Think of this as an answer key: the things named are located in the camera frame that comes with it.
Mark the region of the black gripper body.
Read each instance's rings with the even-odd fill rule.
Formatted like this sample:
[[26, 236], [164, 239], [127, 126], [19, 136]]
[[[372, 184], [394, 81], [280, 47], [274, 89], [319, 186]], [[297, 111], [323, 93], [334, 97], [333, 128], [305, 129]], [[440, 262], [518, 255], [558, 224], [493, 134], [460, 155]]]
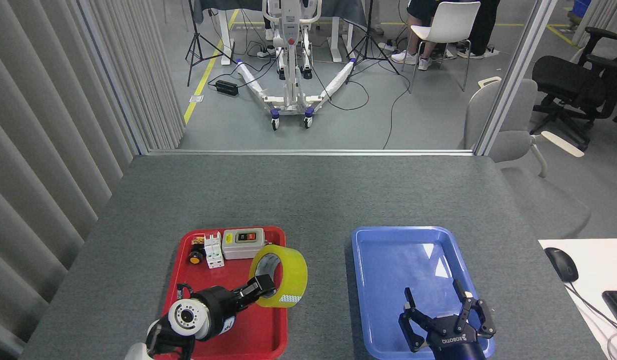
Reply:
[[205, 330], [203, 335], [196, 335], [198, 341], [208, 341], [231, 329], [238, 312], [235, 292], [221, 285], [213, 285], [196, 292], [196, 300], [201, 301], [208, 309], [208, 330]]
[[478, 331], [470, 325], [460, 333], [446, 332], [442, 335], [429, 331], [426, 337], [435, 360], [485, 360]]

